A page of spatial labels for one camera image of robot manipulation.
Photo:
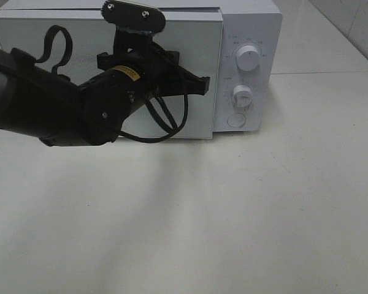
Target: table surface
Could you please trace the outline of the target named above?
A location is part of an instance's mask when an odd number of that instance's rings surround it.
[[[368,293],[368,72],[273,75],[210,141],[0,131],[3,293]]]
[[[273,74],[368,72],[368,60],[308,0],[274,1],[283,22]]]

